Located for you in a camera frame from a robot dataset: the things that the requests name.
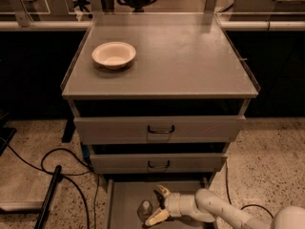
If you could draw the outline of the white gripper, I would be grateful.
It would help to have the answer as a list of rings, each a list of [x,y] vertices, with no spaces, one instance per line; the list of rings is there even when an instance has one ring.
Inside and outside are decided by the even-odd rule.
[[[145,221],[146,226],[154,226],[159,222],[163,222],[171,217],[196,216],[197,206],[194,195],[182,195],[180,193],[171,193],[171,191],[163,185],[157,185],[153,190],[160,204],[165,205],[165,209],[157,208],[152,215]]]

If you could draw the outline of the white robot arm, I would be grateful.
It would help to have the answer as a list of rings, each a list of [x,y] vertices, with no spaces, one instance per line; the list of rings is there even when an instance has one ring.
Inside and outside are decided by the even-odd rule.
[[[181,195],[158,185],[164,199],[164,208],[157,208],[145,221],[147,226],[154,226],[168,217],[188,216],[198,221],[214,222],[222,218],[233,229],[305,229],[305,209],[287,206],[280,209],[271,223],[264,222],[234,207],[209,189],[201,188],[194,195]]]

